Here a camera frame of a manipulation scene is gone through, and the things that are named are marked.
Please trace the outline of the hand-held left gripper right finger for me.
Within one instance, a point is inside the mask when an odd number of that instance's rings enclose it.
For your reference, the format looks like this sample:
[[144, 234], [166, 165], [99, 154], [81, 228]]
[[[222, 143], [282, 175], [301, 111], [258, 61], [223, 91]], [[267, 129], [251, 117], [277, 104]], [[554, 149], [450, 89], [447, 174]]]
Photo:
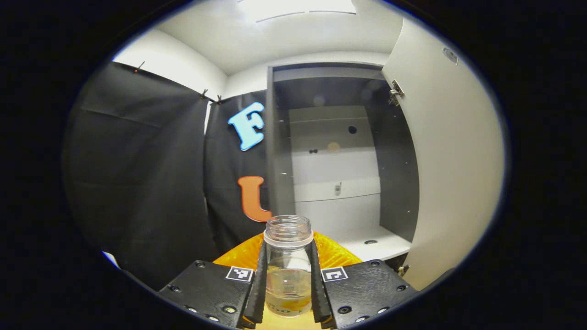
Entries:
[[384, 261], [359, 262], [320, 233], [310, 243], [310, 264], [312, 313], [323, 330], [350, 329], [419, 294]]

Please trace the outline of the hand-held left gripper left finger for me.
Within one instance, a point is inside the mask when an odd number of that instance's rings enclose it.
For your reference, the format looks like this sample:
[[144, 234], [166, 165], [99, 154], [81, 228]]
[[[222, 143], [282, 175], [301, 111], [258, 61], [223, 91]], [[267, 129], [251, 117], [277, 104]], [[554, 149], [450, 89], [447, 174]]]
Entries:
[[258, 234], [215, 262], [193, 261], [159, 297], [222, 326], [255, 329], [263, 322], [266, 266], [266, 245]]

